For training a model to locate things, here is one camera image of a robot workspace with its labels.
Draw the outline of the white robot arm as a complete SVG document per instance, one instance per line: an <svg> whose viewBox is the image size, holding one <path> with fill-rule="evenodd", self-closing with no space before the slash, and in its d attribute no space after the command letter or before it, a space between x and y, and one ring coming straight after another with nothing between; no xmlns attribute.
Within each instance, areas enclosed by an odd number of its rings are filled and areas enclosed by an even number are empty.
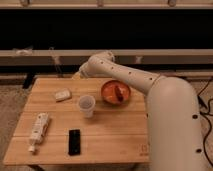
<svg viewBox="0 0 213 171"><path fill-rule="evenodd" d="M199 102L189 82L117 64L110 52L90 56L79 72L112 77L146 96L150 171L206 171Z"/></svg>

